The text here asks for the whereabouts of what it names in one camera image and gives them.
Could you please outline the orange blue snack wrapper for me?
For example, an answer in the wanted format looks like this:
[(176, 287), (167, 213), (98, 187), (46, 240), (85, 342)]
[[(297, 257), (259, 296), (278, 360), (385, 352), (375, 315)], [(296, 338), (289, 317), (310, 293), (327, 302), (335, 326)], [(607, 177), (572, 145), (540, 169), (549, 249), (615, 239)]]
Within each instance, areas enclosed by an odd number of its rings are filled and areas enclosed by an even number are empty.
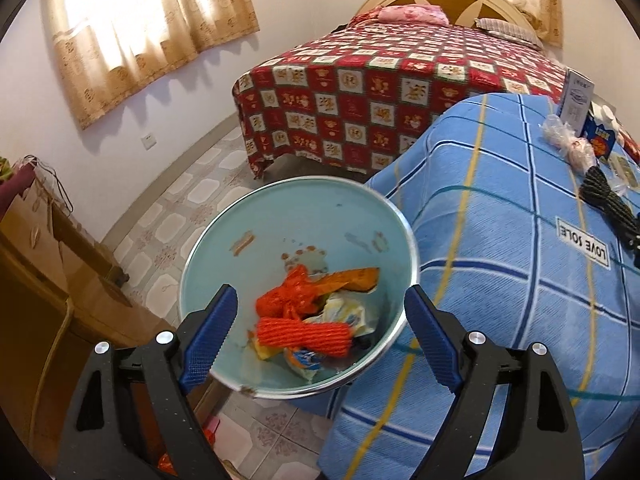
[(299, 377), (311, 382), (322, 370), (323, 356), (301, 348), (285, 348), (283, 357), (288, 367)]

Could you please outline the red foam fruit net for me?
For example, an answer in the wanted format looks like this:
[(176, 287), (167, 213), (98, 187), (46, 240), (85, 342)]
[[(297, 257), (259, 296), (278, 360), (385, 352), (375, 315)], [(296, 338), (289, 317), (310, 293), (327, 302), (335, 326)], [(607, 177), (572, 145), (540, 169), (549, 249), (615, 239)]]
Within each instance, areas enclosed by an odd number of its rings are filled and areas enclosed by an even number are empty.
[(346, 323), (261, 318), (255, 335), (263, 346), (306, 349), (331, 358), (344, 358), (352, 348), (352, 333)]

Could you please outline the long orange snack bag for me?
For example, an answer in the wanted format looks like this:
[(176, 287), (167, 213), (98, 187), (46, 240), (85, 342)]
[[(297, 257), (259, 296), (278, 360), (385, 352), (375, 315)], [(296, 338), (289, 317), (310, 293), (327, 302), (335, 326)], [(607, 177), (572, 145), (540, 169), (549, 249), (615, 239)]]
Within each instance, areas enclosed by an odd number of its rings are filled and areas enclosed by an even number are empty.
[(338, 290), (348, 292), (370, 292), (378, 286), (379, 268), (363, 268), (338, 271), (314, 282), (318, 296), (329, 295)]

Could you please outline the red plastic bag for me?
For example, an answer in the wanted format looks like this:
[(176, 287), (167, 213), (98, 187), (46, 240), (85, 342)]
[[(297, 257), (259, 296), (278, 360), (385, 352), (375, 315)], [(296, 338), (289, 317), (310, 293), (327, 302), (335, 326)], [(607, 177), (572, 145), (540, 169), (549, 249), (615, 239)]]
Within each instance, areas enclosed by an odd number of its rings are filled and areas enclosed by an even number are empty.
[(256, 300), (260, 318), (294, 318), (300, 320), (319, 310), (318, 295), (307, 269), (299, 264), (286, 276), (281, 285), (265, 292)]
[(198, 426), (190, 419), (172, 416), (160, 424), (166, 451), (157, 461), (157, 469), (178, 479), (217, 479), (226, 473)]

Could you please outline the black foam net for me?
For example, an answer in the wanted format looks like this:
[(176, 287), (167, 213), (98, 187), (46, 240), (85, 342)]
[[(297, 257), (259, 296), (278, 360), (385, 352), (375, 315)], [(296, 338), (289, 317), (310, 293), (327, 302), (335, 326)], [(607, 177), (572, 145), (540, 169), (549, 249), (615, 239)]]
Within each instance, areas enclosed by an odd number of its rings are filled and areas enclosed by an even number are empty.
[(605, 218), (623, 248), (634, 254), (634, 266), (639, 267), (639, 216), (635, 216), (608, 184), (598, 166), (591, 166), (582, 179), (579, 195)]

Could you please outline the clear bag with red print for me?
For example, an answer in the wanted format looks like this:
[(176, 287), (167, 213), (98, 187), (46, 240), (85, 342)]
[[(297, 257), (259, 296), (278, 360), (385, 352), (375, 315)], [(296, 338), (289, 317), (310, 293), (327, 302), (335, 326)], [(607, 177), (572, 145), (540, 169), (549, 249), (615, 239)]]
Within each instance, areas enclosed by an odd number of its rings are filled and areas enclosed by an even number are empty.
[(556, 148), (562, 159), (570, 164), (574, 171), (584, 176), (587, 171), (597, 165), (592, 145), (576, 132), (559, 116), (550, 114), (541, 125), (544, 140)]

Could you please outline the light blue trash bin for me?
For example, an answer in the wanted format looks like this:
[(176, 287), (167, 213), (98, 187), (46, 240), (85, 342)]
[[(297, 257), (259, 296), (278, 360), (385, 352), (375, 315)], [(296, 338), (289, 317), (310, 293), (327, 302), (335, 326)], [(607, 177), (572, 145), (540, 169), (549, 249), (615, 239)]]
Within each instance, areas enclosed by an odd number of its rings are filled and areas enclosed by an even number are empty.
[(388, 198), (334, 177), (250, 192), (201, 232), (184, 264), (182, 316), (224, 290), (235, 318), (210, 371), (231, 390), (293, 400), (345, 385), (406, 327), (416, 238)]

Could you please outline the yellow sponge piece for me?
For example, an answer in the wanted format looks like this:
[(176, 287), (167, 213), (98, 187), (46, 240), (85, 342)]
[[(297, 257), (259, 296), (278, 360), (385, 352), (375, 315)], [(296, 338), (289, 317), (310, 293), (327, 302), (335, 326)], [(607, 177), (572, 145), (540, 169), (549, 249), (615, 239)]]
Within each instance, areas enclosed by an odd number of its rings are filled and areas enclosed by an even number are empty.
[(248, 342), (255, 351), (256, 356), (258, 356), (258, 359), (262, 361), (270, 360), (283, 351), (282, 348), (264, 346), (259, 342), (253, 332), (248, 332)]

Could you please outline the left clear snack packet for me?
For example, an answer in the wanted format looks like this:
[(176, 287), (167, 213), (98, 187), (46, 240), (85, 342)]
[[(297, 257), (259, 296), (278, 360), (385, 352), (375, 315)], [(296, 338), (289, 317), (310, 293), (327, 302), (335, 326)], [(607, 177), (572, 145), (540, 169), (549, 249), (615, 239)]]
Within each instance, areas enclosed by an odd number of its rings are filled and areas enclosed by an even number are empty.
[(639, 178), (636, 176), (634, 168), (631, 167), (630, 162), (628, 162), (625, 156), (612, 153), (608, 161), (616, 177), (622, 180), (628, 188), (631, 188), (633, 191), (639, 191)]

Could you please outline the green cloth on desk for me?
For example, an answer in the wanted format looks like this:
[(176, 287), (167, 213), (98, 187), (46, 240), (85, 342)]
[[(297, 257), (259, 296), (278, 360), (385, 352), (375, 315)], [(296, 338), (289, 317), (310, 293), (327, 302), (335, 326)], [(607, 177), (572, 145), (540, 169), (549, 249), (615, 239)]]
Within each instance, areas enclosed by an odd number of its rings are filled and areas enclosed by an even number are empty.
[(0, 157), (0, 183), (6, 182), (13, 177), (11, 163), (4, 157)]

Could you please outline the blue Look milk carton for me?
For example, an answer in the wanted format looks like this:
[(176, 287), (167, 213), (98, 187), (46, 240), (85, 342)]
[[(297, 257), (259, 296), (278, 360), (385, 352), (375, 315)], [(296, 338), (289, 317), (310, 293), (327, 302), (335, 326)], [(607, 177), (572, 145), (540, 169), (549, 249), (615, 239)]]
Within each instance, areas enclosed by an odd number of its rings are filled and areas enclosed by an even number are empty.
[(607, 105), (592, 102), (582, 135), (591, 144), (597, 158), (608, 159), (617, 141), (620, 125)]

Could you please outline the red patterned bedspread bed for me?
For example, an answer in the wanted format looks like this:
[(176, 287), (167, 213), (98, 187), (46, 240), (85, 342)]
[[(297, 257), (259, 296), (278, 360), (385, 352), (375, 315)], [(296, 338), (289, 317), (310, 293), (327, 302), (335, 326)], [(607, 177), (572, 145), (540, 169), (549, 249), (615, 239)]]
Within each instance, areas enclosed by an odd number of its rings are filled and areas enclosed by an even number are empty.
[(235, 81), (250, 170), (294, 155), (370, 176), (469, 96), (562, 93), (564, 67), (476, 28), (364, 22), (280, 53)]

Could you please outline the striped pillow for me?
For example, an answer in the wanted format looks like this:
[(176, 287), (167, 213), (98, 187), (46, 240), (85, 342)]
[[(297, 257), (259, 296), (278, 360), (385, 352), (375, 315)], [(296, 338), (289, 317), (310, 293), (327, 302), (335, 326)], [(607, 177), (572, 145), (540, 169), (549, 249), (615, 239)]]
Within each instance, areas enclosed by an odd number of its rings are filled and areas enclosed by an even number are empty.
[(489, 36), (520, 44), (536, 51), (544, 50), (542, 42), (534, 32), (507, 21), (496, 18), (477, 18), (475, 27), (486, 32)]

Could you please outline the left window beige curtain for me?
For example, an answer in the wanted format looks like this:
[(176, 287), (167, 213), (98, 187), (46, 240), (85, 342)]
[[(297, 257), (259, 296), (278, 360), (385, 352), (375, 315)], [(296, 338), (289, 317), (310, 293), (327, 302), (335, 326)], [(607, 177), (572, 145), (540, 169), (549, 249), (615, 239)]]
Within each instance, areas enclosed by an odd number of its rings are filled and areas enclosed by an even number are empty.
[(78, 126), (201, 52), (258, 32), (252, 0), (46, 0), (52, 50)]

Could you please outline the pink floral pillow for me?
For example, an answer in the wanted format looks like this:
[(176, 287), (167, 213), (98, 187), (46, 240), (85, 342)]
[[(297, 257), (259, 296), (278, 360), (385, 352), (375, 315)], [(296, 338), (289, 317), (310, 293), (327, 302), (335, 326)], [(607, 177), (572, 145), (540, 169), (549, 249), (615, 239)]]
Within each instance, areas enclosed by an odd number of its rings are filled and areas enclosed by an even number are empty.
[(372, 10), (354, 16), (348, 26), (355, 27), (365, 22), (450, 25), (447, 15), (440, 6), (415, 3), (402, 6), (376, 6)]

